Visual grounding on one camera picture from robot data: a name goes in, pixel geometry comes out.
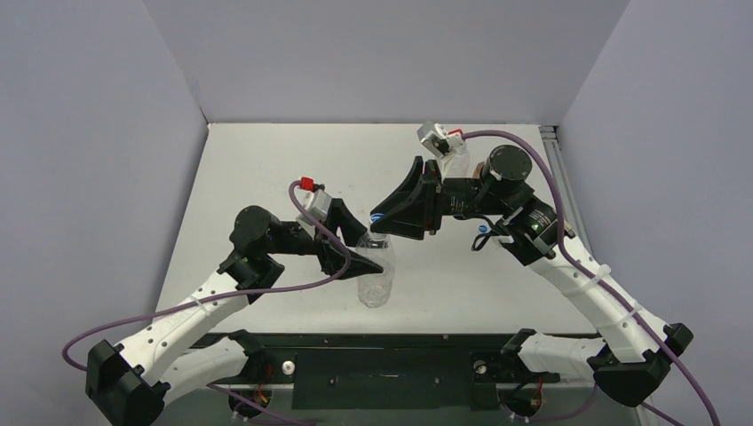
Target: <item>metal bolt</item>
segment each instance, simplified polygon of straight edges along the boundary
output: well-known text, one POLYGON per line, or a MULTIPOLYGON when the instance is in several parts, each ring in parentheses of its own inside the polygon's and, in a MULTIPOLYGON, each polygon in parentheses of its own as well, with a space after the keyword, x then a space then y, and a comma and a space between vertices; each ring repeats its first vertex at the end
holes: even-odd
POLYGON ((282 372, 285 375, 292 375, 294 371, 296 371, 296 365, 293 361, 285 361, 282 363, 282 372))
POLYGON ((483 375, 487 372, 487 363, 481 359, 473 363, 473 371, 478 375, 483 375))

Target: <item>clear plastic bottle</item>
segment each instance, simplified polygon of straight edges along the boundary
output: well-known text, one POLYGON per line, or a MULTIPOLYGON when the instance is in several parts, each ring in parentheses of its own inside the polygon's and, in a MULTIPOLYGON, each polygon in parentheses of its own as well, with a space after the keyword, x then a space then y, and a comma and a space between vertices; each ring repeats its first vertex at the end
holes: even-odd
MULTIPOLYGON (((381 218, 380 214, 372 215, 369 224, 381 218)), ((356 278, 358 299, 369 308, 383 306, 390 299, 395 276, 395 251, 390 236, 367 231, 361 236, 355 251, 384 268, 382 273, 369 273, 356 278)))

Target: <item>black bracket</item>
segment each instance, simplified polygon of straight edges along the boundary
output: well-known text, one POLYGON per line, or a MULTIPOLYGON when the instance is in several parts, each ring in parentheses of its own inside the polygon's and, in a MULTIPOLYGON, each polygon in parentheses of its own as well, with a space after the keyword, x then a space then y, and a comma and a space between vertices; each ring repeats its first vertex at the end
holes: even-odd
POLYGON ((424 163, 417 156, 400 186, 371 210, 383 217, 371 225, 375 233, 390 233, 423 240, 424 232, 437 231, 442 225, 440 205, 442 175, 435 160, 424 163))

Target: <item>cable tie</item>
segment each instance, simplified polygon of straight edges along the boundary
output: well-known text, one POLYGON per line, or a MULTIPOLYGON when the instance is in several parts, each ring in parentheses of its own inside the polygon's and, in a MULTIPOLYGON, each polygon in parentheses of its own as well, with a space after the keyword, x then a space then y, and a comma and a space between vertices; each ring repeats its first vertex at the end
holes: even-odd
POLYGON ((195 304, 199 305, 199 309, 204 311, 204 315, 206 315, 207 317, 210 316, 210 312, 207 310, 207 307, 204 306, 203 303, 199 302, 199 299, 195 298, 194 295, 190 295, 188 298, 193 300, 195 304))
POLYGON ((632 309, 622 318, 618 319, 615 322, 607 322, 606 324, 594 324, 593 327, 595 327, 597 330, 600 328, 606 328, 606 327, 614 327, 617 325, 622 324, 623 322, 629 320, 633 316, 635 316, 636 313, 641 312, 643 310, 643 306, 641 306, 638 301, 635 301, 633 304, 632 309))
POLYGON ((602 264, 596 270, 596 274, 593 276, 593 278, 588 280, 588 282, 586 282, 582 287, 565 290, 562 292, 562 295, 567 298, 582 295, 583 293, 596 286, 599 281, 603 280, 605 277, 608 277, 611 272, 612 268, 610 268, 608 264, 602 264))

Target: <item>screw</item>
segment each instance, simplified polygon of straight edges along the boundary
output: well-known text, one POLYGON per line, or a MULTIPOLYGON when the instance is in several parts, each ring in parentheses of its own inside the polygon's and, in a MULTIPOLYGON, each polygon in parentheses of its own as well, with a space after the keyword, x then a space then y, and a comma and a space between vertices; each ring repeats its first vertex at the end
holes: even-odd
POLYGON ((293 361, 285 361, 282 363, 282 372, 285 375, 292 375, 294 371, 296 371, 296 365, 293 364, 293 361))

